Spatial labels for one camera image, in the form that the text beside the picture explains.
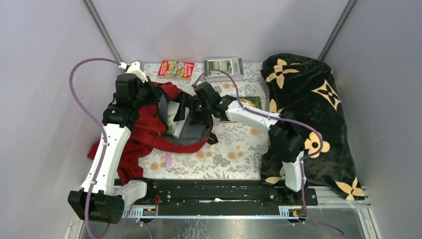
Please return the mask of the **white palm leaf book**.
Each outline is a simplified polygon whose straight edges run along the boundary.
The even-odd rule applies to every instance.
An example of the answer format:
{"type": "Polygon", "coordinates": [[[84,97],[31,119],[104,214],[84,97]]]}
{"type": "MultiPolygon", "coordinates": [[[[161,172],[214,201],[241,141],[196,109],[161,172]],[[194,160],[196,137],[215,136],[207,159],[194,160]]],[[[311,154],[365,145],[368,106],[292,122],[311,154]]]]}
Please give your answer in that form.
{"type": "Polygon", "coordinates": [[[188,107],[182,107],[182,109],[179,110],[179,106],[180,104],[177,102],[168,103],[166,134],[173,138],[180,137],[185,121],[190,113],[190,109],[188,107]]]}

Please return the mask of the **red student backpack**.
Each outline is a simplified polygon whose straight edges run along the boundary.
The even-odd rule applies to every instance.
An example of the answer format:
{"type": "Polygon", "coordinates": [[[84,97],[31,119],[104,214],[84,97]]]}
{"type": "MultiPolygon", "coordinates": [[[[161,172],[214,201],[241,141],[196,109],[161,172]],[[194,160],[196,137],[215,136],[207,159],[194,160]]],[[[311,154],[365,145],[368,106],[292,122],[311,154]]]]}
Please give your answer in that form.
{"type": "Polygon", "coordinates": [[[153,85],[162,93],[162,96],[158,103],[139,110],[139,118],[123,150],[125,154],[134,153],[143,157],[150,154],[153,149],[174,153],[195,153],[206,144],[218,143],[216,135],[211,131],[213,128],[211,116],[205,124],[197,125],[198,129],[190,124],[183,127],[188,133],[193,133],[193,136],[172,137],[167,132],[169,129],[168,118],[165,116],[167,106],[169,103],[176,103],[180,96],[190,98],[191,95],[170,82],[154,82],[153,85]]]}

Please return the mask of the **red treehouse paperback book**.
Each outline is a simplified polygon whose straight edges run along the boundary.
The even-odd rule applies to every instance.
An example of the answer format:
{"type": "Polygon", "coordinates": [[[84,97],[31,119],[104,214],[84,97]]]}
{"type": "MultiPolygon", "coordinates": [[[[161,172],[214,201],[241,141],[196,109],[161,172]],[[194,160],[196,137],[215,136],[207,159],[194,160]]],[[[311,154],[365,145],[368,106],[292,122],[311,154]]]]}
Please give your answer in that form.
{"type": "Polygon", "coordinates": [[[182,61],[162,61],[158,77],[171,77],[180,79],[191,79],[195,63],[182,61]]]}

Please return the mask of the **grey photo cover book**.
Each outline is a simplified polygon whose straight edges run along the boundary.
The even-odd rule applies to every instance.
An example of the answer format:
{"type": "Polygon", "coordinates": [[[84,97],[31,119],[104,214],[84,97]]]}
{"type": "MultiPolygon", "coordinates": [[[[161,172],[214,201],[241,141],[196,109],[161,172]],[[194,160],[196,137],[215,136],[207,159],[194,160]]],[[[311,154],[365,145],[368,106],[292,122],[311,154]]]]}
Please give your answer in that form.
{"type": "Polygon", "coordinates": [[[244,70],[241,57],[219,57],[204,60],[204,71],[208,71],[204,79],[208,82],[230,81],[229,77],[215,70],[226,72],[235,81],[243,80],[244,70]]]}

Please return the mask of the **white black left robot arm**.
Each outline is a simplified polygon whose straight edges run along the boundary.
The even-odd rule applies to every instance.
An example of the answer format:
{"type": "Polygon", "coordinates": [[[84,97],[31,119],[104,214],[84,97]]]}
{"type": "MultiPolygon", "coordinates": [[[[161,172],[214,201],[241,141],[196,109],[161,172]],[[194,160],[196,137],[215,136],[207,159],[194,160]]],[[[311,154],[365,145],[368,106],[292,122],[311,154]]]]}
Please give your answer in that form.
{"type": "Polygon", "coordinates": [[[153,189],[142,180],[130,180],[114,187],[122,153],[139,111],[159,101],[159,90],[143,73],[123,73],[115,82],[113,101],[103,113],[102,135],[91,169],[78,191],[70,191],[68,203],[81,220],[117,224],[125,208],[139,201],[154,200],[153,189]]]}

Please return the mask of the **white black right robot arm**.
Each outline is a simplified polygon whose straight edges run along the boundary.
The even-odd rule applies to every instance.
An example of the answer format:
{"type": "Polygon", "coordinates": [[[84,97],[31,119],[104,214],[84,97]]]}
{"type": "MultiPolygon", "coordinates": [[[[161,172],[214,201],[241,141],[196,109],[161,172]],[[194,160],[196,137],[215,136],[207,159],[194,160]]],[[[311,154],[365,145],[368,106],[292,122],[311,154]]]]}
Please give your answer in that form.
{"type": "Polygon", "coordinates": [[[176,101],[178,108],[172,117],[177,124],[175,134],[186,134],[187,125],[206,125],[211,116],[222,121],[234,121],[266,131],[270,147],[279,156],[285,171],[285,197],[288,203],[298,205],[305,199],[303,190],[306,177],[303,169],[305,137],[303,123],[294,120],[286,113],[280,116],[249,107],[240,98],[221,96],[209,83],[203,82],[194,87],[193,96],[180,95],[176,101]]]}

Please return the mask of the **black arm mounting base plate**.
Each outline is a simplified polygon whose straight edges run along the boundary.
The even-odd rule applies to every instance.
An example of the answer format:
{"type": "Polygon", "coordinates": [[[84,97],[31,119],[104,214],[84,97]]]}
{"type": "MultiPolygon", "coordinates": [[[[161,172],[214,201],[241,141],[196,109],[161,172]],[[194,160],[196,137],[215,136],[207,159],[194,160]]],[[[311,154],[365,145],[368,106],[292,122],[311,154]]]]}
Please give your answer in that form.
{"type": "Polygon", "coordinates": [[[253,218],[279,216],[280,208],[300,211],[303,204],[318,205],[315,189],[302,195],[285,187],[259,180],[147,179],[146,196],[137,206],[152,206],[158,216],[201,217],[240,216],[253,218]]]}

